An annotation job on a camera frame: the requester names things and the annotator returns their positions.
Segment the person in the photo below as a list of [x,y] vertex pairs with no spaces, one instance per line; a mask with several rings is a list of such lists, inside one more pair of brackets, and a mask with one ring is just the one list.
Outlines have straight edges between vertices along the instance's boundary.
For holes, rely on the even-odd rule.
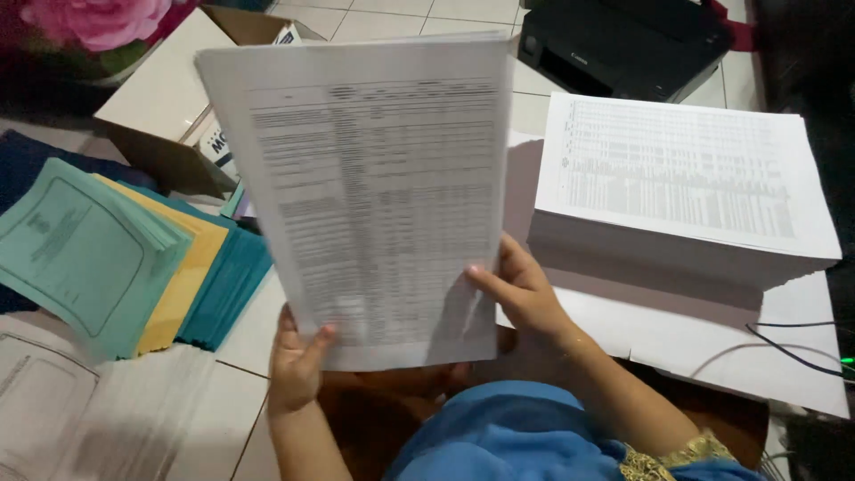
[[[384,479],[762,479],[574,324],[544,271],[507,234],[499,254],[496,274],[471,266],[466,277],[501,305],[521,342],[537,340],[561,354],[567,389],[526,381],[466,389],[424,422]],[[304,346],[283,309],[268,421],[285,481],[351,479],[316,400],[333,342],[334,327],[325,326]]]

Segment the pink flower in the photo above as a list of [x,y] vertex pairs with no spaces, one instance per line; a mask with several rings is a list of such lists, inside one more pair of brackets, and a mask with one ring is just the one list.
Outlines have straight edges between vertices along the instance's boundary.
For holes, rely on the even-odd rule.
[[172,0],[29,0],[21,19],[59,45],[78,39],[91,51],[147,39]]

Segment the canon logo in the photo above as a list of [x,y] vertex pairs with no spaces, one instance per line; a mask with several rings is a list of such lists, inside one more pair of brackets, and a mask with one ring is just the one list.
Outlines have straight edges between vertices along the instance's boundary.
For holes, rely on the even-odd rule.
[[578,60],[579,62],[582,62],[582,63],[584,63],[585,65],[587,65],[587,60],[585,60],[584,58],[582,58],[582,57],[580,57],[580,56],[576,55],[575,53],[570,52],[570,56],[572,56],[574,59]]

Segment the hand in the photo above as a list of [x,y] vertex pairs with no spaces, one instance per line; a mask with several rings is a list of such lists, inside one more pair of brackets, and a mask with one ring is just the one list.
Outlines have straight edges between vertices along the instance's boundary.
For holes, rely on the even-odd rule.
[[466,269],[469,280],[502,306],[515,328],[558,341],[574,327],[540,265],[507,234],[499,245],[497,274],[476,265]]
[[335,329],[326,325],[305,346],[297,334],[291,309],[287,303],[282,306],[270,352],[269,416],[293,413],[315,400],[321,387],[323,357],[334,337]]

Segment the black printer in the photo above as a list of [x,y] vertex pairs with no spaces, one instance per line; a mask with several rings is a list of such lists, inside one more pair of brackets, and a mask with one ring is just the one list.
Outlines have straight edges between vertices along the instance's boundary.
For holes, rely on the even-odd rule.
[[689,0],[546,0],[526,14],[517,55],[568,92],[677,103],[732,42]]

